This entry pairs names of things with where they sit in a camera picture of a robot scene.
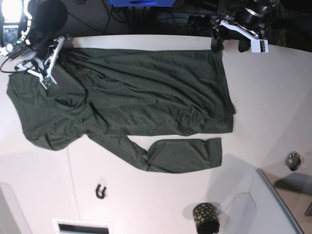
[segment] wall hook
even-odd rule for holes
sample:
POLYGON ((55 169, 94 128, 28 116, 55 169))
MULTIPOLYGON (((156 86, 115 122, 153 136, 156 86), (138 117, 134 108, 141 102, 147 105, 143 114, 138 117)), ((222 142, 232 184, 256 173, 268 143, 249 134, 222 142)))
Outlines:
POLYGON ((96 195, 97 195, 97 198, 98 199, 104 199, 105 198, 105 190, 106 190, 106 187, 104 187, 103 191, 100 192, 99 189, 100 189, 101 185, 99 184, 97 186, 97 189, 96 189, 96 195))

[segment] dark green long-sleeve shirt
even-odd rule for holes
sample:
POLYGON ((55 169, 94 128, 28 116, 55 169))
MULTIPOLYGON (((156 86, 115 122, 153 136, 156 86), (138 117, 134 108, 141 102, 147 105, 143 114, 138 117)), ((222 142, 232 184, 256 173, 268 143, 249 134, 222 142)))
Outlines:
POLYGON ((63 49, 58 85, 16 73, 7 93, 28 140, 59 150, 87 134, 131 165, 184 173, 221 165, 221 140, 161 140, 145 151, 127 135, 229 133, 233 114, 221 54, 63 49))

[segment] light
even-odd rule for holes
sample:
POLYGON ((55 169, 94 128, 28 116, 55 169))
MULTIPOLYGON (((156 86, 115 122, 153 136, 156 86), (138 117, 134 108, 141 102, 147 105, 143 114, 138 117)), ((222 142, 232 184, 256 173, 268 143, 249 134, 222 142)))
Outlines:
POLYGON ((2 15, 5 23, 19 23, 22 14, 21 0, 3 0, 2 15))

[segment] black hook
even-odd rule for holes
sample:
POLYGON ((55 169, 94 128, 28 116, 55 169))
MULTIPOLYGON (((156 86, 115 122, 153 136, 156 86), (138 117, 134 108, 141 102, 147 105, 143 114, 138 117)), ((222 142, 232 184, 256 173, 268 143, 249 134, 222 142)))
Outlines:
POLYGON ((101 185, 99 184, 99 185, 97 186, 97 189, 96 189, 97 198, 98 198, 98 199, 104 199, 104 198, 105 198, 105 190, 106 190, 106 187, 104 187, 103 191, 100 192, 101 195, 99 194, 99 189, 100 189, 100 187, 101 187, 101 185))

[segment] black polka dot container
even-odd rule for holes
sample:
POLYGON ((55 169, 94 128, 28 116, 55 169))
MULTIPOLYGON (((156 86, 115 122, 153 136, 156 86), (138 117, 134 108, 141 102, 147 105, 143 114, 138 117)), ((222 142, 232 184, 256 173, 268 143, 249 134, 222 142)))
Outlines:
POLYGON ((219 232, 220 223, 215 214, 215 208, 210 203, 197 205, 193 217, 198 234, 215 234, 219 232))

